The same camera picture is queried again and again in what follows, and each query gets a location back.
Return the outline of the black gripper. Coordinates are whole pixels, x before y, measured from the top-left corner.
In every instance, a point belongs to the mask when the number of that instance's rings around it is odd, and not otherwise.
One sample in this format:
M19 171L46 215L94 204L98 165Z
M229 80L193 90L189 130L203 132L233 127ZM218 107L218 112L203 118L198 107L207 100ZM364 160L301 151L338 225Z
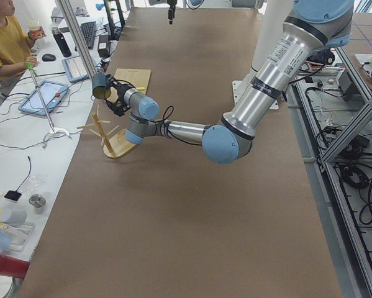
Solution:
M132 88L132 85L129 83L120 83L116 79L110 79L106 89L108 91L114 88L117 93L115 101L111 101L108 98L105 99L106 106L113 111L115 115L122 117L129 109L130 106L125 101L125 93Z

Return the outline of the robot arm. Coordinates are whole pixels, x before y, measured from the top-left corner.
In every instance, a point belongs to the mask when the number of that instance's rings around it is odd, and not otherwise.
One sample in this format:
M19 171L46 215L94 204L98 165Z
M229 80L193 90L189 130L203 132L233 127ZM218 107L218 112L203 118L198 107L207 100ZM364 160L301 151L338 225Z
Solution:
M161 135L202 146L218 164L231 163L251 150L255 128L291 83L300 66L315 51L341 47L351 34L353 1L295 1L283 21L283 33L272 46L262 67L247 84L230 112L215 125L157 120L158 104L130 83L102 77L102 99L117 90L116 102L107 106L116 115L131 111L125 139L141 144L145 137Z
M153 5L157 5L157 4L163 4L163 3L167 3L167 5L169 5L169 8L168 8L168 22L169 24L171 25L175 19L175 14L176 14L176 7L177 7L177 3L178 1L177 0L166 0L166 1L162 1L162 0L148 0L148 3L149 5L153 6ZM190 8L191 10L195 10L197 8L199 8L202 4L204 3L204 0L185 0L183 1L183 4Z

